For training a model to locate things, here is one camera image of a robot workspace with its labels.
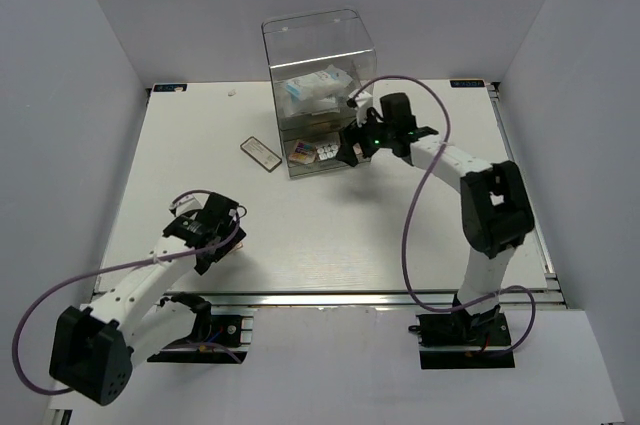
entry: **black mounting bracket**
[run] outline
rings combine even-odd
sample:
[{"label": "black mounting bracket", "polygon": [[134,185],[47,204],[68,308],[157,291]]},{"label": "black mounting bracket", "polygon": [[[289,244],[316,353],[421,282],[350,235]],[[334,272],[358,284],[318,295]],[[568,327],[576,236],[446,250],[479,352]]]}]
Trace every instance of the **black mounting bracket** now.
[{"label": "black mounting bracket", "polygon": [[[513,353],[496,355],[487,347],[508,348],[511,345],[509,326],[503,313],[485,323],[472,334],[460,327],[455,314],[418,315],[419,325],[409,331],[420,338],[420,368],[422,370],[514,368]],[[452,350],[464,347],[469,350]]]}]

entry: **clear acrylic box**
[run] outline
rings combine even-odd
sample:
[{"label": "clear acrylic box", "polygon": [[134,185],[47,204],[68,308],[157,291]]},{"label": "clear acrylic box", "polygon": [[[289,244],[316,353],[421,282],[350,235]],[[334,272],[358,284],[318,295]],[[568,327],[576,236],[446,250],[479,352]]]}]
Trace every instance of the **clear acrylic box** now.
[{"label": "clear acrylic box", "polygon": [[[262,34],[289,176],[345,167],[332,155],[339,130],[355,119],[346,101],[376,74],[375,48],[358,12],[275,18],[262,24]],[[301,144],[310,154],[315,149],[313,161],[292,155]]]}]

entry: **purple cable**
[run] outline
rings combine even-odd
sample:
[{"label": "purple cable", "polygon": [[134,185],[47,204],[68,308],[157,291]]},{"label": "purple cable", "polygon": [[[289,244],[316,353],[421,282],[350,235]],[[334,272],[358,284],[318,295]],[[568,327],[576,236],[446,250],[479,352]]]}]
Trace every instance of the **purple cable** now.
[{"label": "purple cable", "polygon": [[420,80],[417,80],[417,79],[412,78],[412,77],[407,77],[407,76],[404,76],[404,75],[383,75],[383,76],[374,78],[373,80],[368,81],[362,87],[360,87],[360,89],[355,93],[353,98],[356,98],[367,87],[373,85],[374,83],[376,83],[376,82],[378,82],[380,80],[408,80],[410,82],[413,82],[413,83],[421,86],[423,89],[425,89],[427,92],[429,92],[429,94],[438,103],[440,109],[442,110],[442,114],[444,115],[444,119],[445,119],[445,122],[446,122],[446,130],[445,130],[445,134],[444,134],[444,139],[442,140],[442,144],[440,145],[440,148],[438,149],[437,153],[433,157],[433,160],[431,161],[431,163],[427,167],[427,170],[424,172],[424,175],[422,176],[422,179],[418,183],[418,187],[416,188],[416,191],[413,194],[413,198],[411,199],[411,205],[409,205],[409,211],[407,212],[407,218],[405,219],[404,227],[402,229],[402,247],[401,247],[402,276],[404,277],[404,284],[405,284],[405,287],[407,288],[407,292],[409,293],[409,296],[413,299],[413,301],[419,307],[424,308],[425,310],[427,310],[427,311],[429,311],[431,313],[453,313],[453,312],[458,312],[460,310],[464,310],[464,309],[466,309],[468,307],[471,307],[473,305],[476,305],[478,303],[484,302],[485,300],[489,300],[491,298],[497,297],[498,295],[502,295],[503,293],[507,293],[507,292],[522,291],[522,292],[526,293],[527,296],[529,297],[529,301],[531,302],[531,319],[529,320],[529,325],[527,326],[527,329],[525,330],[524,334],[520,337],[520,339],[516,343],[514,343],[513,345],[511,345],[509,348],[507,348],[505,350],[501,350],[499,352],[492,352],[491,356],[498,357],[498,356],[501,356],[501,355],[505,355],[505,354],[507,354],[509,352],[512,352],[513,350],[518,348],[527,339],[527,337],[531,333],[531,330],[533,329],[533,324],[534,324],[535,319],[536,319],[536,301],[535,301],[535,298],[534,298],[533,294],[531,293],[531,291],[529,289],[527,289],[527,288],[525,288],[525,287],[523,287],[521,285],[511,285],[510,287],[503,288],[501,290],[497,290],[497,291],[495,291],[493,293],[488,293],[486,295],[483,295],[482,297],[476,298],[475,300],[471,300],[470,302],[463,303],[463,304],[457,305],[455,307],[436,308],[436,307],[431,307],[431,306],[427,305],[426,303],[423,303],[420,300],[420,298],[418,298],[418,295],[416,294],[416,292],[413,290],[413,287],[411,286],[411,280],[409,279],[408,260],[407,260],[407,242],[409,241],[409,227],[411,226],[411,219],[413,218],[413,213],[414,213],[414,211],[416,209],[416,205],[418,204],[418,199],[420,198],[420,194],[422,193],[422,189],[424,188],[424,184],[427,182],[427,179],[431,176],[431,174],[433,173],[433,170],[436,168],[436,165],[438,164],[438,161],[440,160],[440,157],[442,157],[442,154],[444,153],[445,148],[447,148],[447,143],[449,142],[449,138],[451,137],[451,118],[449,117],[449,112],[447,111],[447,108],[445,107],[444,103],[442,102],[440,97],[436,94],[436,92],[434,92],[431,89],[431,87],[429,87],[428,85],[425,85]]},{"label": "purple cable", "polygon": [[29,390],[31,390],[32,392],[38,393],[40,395],[54,396],[54,395],[62,395],[64,393],[69,393],[69,392],[72,391],[70,388],[65,388],[65,389],[61,389],[61,390],[47,390],[45,388],[39,387],[38,385],[33,383],[31,380],[29,380],[29,378],[25,375],[24,370],[22,368],[22,364],[20,363],[20,355],[18,353],[18,350],[19,350],[19,346],[20,346],[20,336],[22,335],[22,331],[24,330],[24,326],[27,323],[27,320],[29,320],[29,317],[35,311],[35,309],[38,308],[38,306],[42,302],[44,302],[48,297],[50,297],[51,295],[56,293],[58,290],[66,287],[67,285],[71,285],[72,283],[79,282],[80,280],[84,280],[85,278],[97,277],[98,275],[104,275],[105,273],[117,272],[118,270],[126,270],[128,268],[148,267],[149,265],[153,265],[154,263],[156,263],[155,261],[158,261],[158,260],[159,261],[174,260],[174,259],[177,259],[177,258],[184,258],[184,257],[189,257],[191,255],[199,255],[201,253],[211,252],[211,251],[213,251],[213,250],[215,250],[217,248],[224,247],[227,243],[229,243],[231,240],[233,240],[233,237],[235,237],[236,233],[238,233],[238,230],[240,229],[240,218],[239,218],[238,215],[236,215],[236,217],[237,217],[236,220],[235,220],[236,226],[234,227],[234,229],[231,232],[231,234],[227,238],[222,240],[220,243],[217,243],[215,245],[211,245],[209,247],[197,248],[197,249],[194,249],[194,250],[186,250],[184,252],[171,253],[171,254],[162,255],[162,256],[159,256],[159,257],[145,258],[143,260],[137,260],[135,262],[125,263],[123,265],[115,265],[113,267],[103,268],[102,270],[96,270],[96,271],[93,271],[93,272],[82,273],[80,275],[76,275],[75,277],[67,278],[66,280],[64,280],[64,281],[58,283],[57,285],[51,287],[49,290],[47,290],[42,295],[40,295],[29,306],[29,308],[27,308],[27,311],[24,312],[24,315],[22,316],[22,318],[18,322],[18,326],[16,327],[16,331],[13,334],[13,340],[11,342],[11,361],[13,362],[13,368],[15,369],[16,374],[18,375],[18,378],[20,379],[20,381]]}]

